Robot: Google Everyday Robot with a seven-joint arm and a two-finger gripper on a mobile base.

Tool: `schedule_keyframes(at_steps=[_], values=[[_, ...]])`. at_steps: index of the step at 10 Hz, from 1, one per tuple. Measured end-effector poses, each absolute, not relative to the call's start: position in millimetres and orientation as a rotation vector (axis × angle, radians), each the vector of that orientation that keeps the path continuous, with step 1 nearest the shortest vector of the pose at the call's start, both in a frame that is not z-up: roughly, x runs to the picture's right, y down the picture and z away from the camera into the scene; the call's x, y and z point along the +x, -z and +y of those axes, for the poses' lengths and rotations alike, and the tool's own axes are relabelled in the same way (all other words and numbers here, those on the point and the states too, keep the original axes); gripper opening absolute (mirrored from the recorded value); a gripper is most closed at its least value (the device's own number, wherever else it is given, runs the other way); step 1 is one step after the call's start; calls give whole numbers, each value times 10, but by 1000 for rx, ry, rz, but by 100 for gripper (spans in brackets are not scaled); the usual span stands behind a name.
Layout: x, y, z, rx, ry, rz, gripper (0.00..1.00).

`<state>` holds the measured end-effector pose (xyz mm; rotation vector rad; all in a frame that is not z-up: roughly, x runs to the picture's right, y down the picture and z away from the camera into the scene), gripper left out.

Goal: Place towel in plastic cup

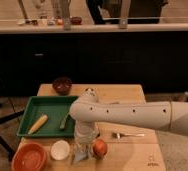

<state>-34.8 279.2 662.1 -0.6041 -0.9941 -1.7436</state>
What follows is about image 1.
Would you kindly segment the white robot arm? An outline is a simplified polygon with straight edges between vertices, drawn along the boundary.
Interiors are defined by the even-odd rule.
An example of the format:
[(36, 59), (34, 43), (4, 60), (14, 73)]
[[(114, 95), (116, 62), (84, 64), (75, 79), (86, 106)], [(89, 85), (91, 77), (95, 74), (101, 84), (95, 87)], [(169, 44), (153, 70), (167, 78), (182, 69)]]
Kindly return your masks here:
[(188, 102), (100, 103), (88, 88), (70, 106), (76, 121), (76, 144), (87, 147), (97, 135), (96, 122), (117, 123), (150, 129), (167, 129), (188, 136)]

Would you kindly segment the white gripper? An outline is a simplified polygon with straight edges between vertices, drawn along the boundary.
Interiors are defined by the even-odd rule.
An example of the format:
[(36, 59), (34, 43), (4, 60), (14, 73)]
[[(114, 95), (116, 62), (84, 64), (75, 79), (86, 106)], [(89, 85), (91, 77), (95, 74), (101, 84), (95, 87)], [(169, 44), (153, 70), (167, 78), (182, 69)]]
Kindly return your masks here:
[(77, 144), (90, 144), (99, 135), (94, 122), (77, 121), (74, 128), (74, 138)]

